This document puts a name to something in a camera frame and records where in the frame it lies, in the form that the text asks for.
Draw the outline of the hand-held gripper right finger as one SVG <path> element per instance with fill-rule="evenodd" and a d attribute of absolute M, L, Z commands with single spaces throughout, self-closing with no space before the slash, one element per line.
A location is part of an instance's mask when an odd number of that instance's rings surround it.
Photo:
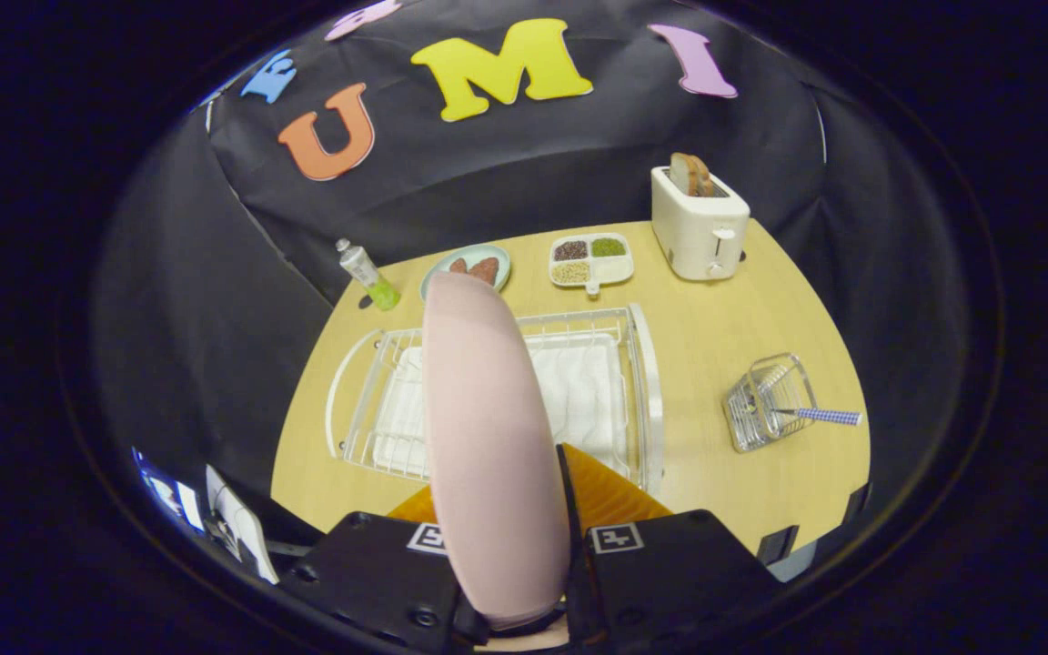
<path fill-rule="evenodd" d="M 583 528 L 571 450 L 558 447 L 569 515 L 569 652 L 713 652 L 745 637 L 778 580 L 704 509 Z"/>

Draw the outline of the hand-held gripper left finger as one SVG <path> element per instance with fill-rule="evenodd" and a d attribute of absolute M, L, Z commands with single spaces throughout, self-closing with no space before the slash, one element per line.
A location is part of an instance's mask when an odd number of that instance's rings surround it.
<path fill-rule="evenodd" d="M 423 506 L 346 514 L 277 585 L 370 652 L 473 652 L 492 637 Z"/>

